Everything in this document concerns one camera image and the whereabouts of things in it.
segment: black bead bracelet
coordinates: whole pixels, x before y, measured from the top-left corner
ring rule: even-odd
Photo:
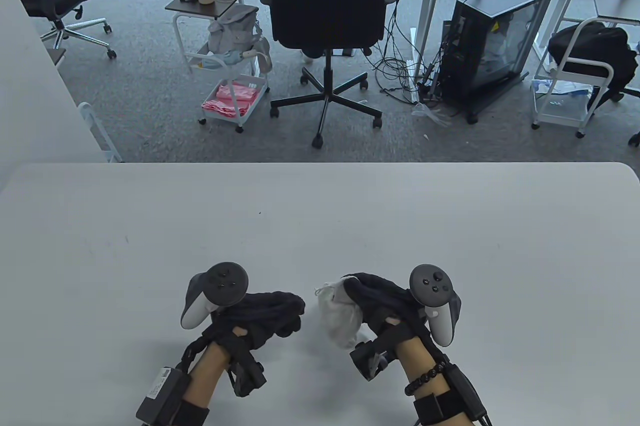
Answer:
[[[444,369],[446,368],[446,366],[447,366],[447,364],[445,362],[438,363],[437,365],[435,365],[435,368],[430,369],[425,374],[420,376],[420,378],[416,378],[411,383],[409,383],[406,386],[406,388],[404,388],[404,394],[406,394],[407,396],[413,396],[414,393],[416,391],[418,391],[418,388],[420,388],[422,385],[426,385],[433,378],[435,378],[440,373],[442,373],[444,371]]]

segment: pink cloth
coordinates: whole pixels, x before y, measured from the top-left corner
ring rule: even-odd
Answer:
[[[251,101],[256,97],[256,95],[258,95],[258,90],[255,88],[238,83],[233,83],[233,92],[235,93],[235,99],[242,101]],[[220,86],[220,88],[217,89],[215,96],[219,100],[231,100],[231,91],[228,86]]]
[[[245,116],[249,108],[251,107],[251,101],[237,100],[238,109],[240,110],[240,116]],[[202,108],[210,111],[215,111],[227,118],[236,117],[236,109],[234,108],[234,102],[230,99],[211,99],[202,104]]]

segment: black bag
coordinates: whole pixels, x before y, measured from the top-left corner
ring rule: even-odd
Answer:
[[[562,29],[549,40],[549,54],[558,65],[569,47],[569,41],[571,41],[577,26]],[[620,91],[633,79],[638,67],[636,52],[630,49],[628,41],[629,38],[624,29],[605,26],[603,23],[595,21],[587,24],[580,31],[570,56],[585,60],[604,61],[611,65],[613,79],[608,87],[611,90]],[[608,74],[605,68],[580,65],[570,61],[567,61],[564,66],[564,71],[603,77]]]

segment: forearm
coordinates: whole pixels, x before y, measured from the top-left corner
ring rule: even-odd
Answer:
[[[416,378],[419,378],[436,365],[434,358],[429,354],[425,345],[423,345],[423,342],[420,341],[418,337],[398,344],[395,353],[398,360],[400,360],[400,364],[402,364],[402,368],[409,382],[416,380]],[[429,383],[418,388],[413,396],[416,399],[429,396],[430,394],[438,396],[449,390],[449,385],[444,379],[444,376],[439,374],[430,380]],[[472,424],[464,413],[460,413],[451,419],[439,423],[438,426],[472,426]]]
[[[191,382],[182,399],[199,408],[208,408],[216,385],[227,366],[229,354],[217,344],[211,344],[191,370]]]

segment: chair base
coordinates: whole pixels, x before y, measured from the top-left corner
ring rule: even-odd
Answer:
[[[382,128],[382,111],[340,96],[340,93],[348,90],[349,88],[352,88],[352,86],[355,86],[357,84],[359,84],[359,87],[361,89],[368,88],[368,74],[366,72],[361,73],[358,76],[345,81],[343,84],[339,84],[338,86],[336,86],[336,88],[334,88],[334,72],[331,69],[331,56],[332,50],[327,49],[324,54],[324,84],[320,83],[316,79],[316,77],[313,76],[313,74],[309,70],[307,70],[307,68],[302,68],[300,83],[307,84],[311,82],[311,84],[315,86],[319,93],[273,100],[271,102],[271,109],[269,112],[271,118],[277,118],[280,115],[279,108],[282,106],[311,103],[314,101],[324,101],[322,116],[320,116],[320,124],[318,125],[318,130],[315,134],[315,138],[313,138],[313,142],[311,143],[311,146],[318,149],[322,148],[323,145],[322,131],[325,126],[325,118],[327,117],[327,109],[329,108],[330,102],[335,102],[346,106],[347,108],[355,109],[356,111],[360,111],[361,113],[366,113],[367,115],[373,116],[373,127]]]
[[[104,32],[111,33],[112,27],[110,27],[109,23],[107,23],[106,18],[98,18],[95,20],[83,21],[80,23],[70,24],[68,26],[65,26],[61,20],[54,21],[52,23],[53,23],[53,28],[51,29],[51,31],[48,31],[44,35],[41,35],[40,39],[42,41],[47,41],[47,40],[51,40],[52,38],[55,38],[53,49],[59,49],[60,45],[62,45],[62,40],[66,40],[67,38],[69,38],[69,36],[71,36],[73,38],[77,38],[78,40],[83,40],[89,43],[94,43],[96,45],[103,46],[107,49],[107,56],[109,56],[110,59],[116,58],[115,51],[110,49],[109,44],[107,42],[98,40],[98,38],[93,38],[93,36],[87,36],[87,35],[83,35],[82,33],[78,33],[79,29],[87,28],[88,26],[94,26],[96,24],[101,24],[101,23],[102,23],[102,27],[104,28]]]

